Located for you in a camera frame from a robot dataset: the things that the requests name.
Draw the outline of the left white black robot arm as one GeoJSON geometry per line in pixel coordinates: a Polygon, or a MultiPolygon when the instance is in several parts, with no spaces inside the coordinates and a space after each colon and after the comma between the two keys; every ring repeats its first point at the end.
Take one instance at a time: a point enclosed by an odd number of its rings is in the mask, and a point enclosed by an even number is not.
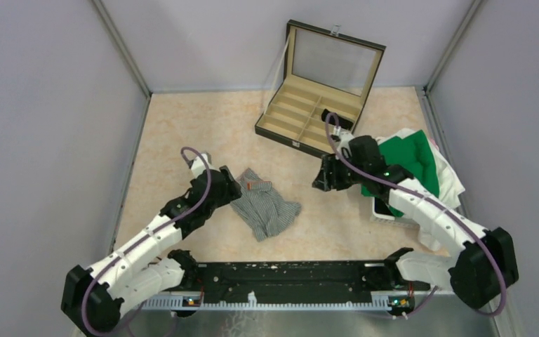
{"type": "Polygon", "coordinates": [[[109,336],[134,307],[166,289],[196,284],[196,261],[179,250],[154,259],[203,227],[213,213],[242,196],[227,166],[192,163],[187,191],[168,201],[139,233],[102,260],[66,275],[61,310],[85,336],[109,336]]]}

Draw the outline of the black leather compartment box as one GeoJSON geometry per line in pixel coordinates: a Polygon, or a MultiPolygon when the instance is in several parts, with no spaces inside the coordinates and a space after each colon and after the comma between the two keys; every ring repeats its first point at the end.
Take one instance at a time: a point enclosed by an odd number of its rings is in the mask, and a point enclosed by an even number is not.
{"type": "Polygon", "coordinates": [[[286,24],[281,65],[272,94],[255,123],[255,133],[281,145],[321,157],[331,152],[325,118],[336,114],[354,132],[386,47],[298,20],[286,24]]]}

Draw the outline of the grey striped underwear orange trim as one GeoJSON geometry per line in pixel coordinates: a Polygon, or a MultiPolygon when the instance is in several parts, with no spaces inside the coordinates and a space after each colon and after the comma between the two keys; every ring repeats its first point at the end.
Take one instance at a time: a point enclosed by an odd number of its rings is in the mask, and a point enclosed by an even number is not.
{"type": "Polygon", "coordinates": [[[302,205],[286,201],[251,168],[237,178],[241,197],[230,203],[235,213],[250,227],[257,242],[275,237],[287,230],[300,215],[302,205]]]}

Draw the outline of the black underwear with beige waistband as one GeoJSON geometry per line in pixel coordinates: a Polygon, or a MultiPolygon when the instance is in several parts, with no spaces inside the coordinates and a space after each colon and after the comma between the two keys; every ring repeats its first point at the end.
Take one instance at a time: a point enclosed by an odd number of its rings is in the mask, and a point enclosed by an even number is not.
{"type": "Polygon", "coordinates": [[[328,109],[324,109],[321,113],[321,120],[327,122],[332,126],[339,126],[347,131],[352,131],[354,122],[350,119],[345,118],[341,114],[332,112],[328,109]]]}

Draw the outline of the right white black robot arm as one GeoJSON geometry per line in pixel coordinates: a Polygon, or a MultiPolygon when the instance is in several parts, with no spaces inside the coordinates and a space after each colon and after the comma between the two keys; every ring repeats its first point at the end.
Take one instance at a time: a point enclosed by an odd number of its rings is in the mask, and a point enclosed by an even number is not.
{"type": "Polygon", "coordinates": [[[423,282],[452,291],[479,310],[494,298],[503,306],[507,290],[519,280],[514,242],[501,227],[489,229],[460,215],[430,193],[406,168],[387,164],[375,139],[337,132],[327,137],[332,153],[321,158],[312,183],[318,190],[365,187],[377,199],[408,216],[428,238],[422,243],[446,256],[399,249],[383,270],[392,289],[423,282]]]}

